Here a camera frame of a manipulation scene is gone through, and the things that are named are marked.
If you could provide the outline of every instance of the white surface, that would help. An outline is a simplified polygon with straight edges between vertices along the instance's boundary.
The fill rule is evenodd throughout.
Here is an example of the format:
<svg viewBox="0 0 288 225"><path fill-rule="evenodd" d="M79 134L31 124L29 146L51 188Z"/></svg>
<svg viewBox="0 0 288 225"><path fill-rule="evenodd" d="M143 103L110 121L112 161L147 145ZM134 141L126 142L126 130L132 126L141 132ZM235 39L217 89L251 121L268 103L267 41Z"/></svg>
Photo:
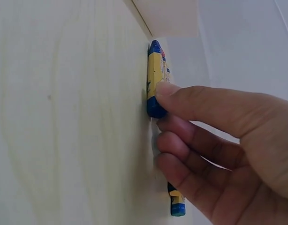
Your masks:
<svg viewBox="0 0 288 225"><path fill-rule="evenodd" d="M196 37L197 0L133 0L150 32L159 37Z"/></svg>
<svg viewBox="0 0 288 225"><path fill-rule="evenodd" d="M153 165L148 33L131 0L0 0L0 225L193 224Z"/></svg>
<svg viewBox="0 0 288 225"><path fill-rule="evenodd" d="M199 38L168 38L178 85L264 92L288 100L288 0L201 0L199 14ZM198 211L194 217L196 225L210 224Z"/></svg>

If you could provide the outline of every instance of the hand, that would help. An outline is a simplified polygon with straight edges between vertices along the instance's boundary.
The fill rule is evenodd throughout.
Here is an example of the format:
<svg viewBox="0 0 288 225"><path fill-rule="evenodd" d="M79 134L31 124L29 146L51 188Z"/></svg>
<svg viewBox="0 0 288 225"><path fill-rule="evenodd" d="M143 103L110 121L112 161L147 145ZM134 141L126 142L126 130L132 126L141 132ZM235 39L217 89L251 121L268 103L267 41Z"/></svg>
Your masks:
<svg viewBox="0 0 288 225"><path fill-rule="evenodd" d="M158 121L158 167L214 225L288 225L288 101L166 82L157 85L157 101L169 112Z"/></svg>

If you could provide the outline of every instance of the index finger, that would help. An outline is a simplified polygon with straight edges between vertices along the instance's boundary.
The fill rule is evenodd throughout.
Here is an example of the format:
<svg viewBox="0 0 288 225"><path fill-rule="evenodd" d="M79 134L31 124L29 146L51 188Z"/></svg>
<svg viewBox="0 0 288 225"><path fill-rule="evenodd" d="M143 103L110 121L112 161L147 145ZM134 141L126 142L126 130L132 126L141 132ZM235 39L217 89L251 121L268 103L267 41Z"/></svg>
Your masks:
<svg viewBox="0 0 288 225"><path fill-rule="evenodd" d="M158 103L184 120L196 120L241 138L279 112L286 101L261 93L168 82L157 85Z"/></svg>

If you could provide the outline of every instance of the crayon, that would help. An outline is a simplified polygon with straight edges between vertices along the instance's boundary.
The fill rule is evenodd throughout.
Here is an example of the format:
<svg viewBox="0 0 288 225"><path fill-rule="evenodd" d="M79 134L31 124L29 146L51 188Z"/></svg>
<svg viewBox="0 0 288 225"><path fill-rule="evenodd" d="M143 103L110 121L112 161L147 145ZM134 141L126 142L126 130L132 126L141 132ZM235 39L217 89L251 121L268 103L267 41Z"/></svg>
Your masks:
<svg viewBox="0 0 288 225"><path fill-rule="evenodd" d="M148 52L148 78L147 78L147 113L150 117L160 119L167 111L157 102L155 89L158 82L163 82L165 71L161 47L157 40L152 41Z"/></svg>
<svg viewBox="0 0 288 225"><path fill-rule="evenodd" d="M167 111L155 98L155 88L158 82L171 82L171 74L165 53L159 42L154 40L148 52L147 113L152 118L161 119ZM171 200L171 215L184 216L186 214L185 198L169 182L167 189Z"/></svg>

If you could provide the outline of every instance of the light wooden surface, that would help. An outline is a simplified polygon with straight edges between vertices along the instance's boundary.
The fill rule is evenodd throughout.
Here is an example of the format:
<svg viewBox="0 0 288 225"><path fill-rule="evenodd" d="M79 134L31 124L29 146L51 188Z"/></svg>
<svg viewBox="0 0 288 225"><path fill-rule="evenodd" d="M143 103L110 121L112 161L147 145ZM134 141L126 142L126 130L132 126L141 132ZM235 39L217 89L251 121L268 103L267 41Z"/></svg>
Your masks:
<svg viewBox="0 0 288 225"><path fill-rule="evenodd" d="M153 165L150 38L131 0L0 0L0 225L193 224Z"/></svg>

